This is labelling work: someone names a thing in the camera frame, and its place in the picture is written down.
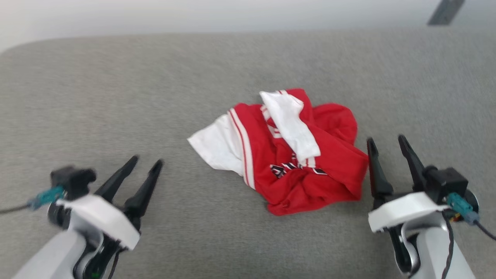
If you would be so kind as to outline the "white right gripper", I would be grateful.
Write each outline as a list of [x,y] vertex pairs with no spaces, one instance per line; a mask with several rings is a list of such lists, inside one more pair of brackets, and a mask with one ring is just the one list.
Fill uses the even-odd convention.
[[440,263],[429,260],[422,267],[417,247],[420,237],[426,240],[428,232],[448,237],[449,229],[443,212],[448,205],[435,204],[424,192],[426,185],[423,176],[424,165],[411,147],[406,136],[398,135],[400,150],[407,160],[413,181],[413,191],[393,201],[394,190],[386,179],[379,162],[379,151],[373,138],[367,138],[367,155],[369,158],[370,189],[374,199],[373,209],[368,214],[368,222],[373,233],[388,233],[394,250],[395,261],[400,272],[408,277],[420,277],[427,271],[428,276],[439,277],[441,274],[433,268],[440,268]]

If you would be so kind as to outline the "red and white garment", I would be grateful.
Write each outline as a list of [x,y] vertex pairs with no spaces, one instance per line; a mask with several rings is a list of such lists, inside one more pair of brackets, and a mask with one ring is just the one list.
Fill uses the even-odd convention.
[[355,147],[358,125],[340,104],[312,106],[305,90],[260,92],[188,138],[213,169],[236,172],[282,216],[358,201],[368,157]]

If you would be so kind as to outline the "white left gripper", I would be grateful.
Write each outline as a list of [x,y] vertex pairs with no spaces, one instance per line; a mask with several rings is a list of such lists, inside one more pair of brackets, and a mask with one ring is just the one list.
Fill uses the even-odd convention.
[[124,203],[124,212],[112,205],[119,187],[138,160],[138,155],[131,157],[95,195],[73,201],[59,199],[48,207],[48,219],[65,232],[75,233],[76,239],[82,242],[81,252],[70,252],[76,258],[69,267],[73,279],[111,279],[116,264],[107,272],[110,262],[117,262],[120,253],[134,250],[141,239],[141,219],[146,214],[164,161],[156,161],[135,195]]

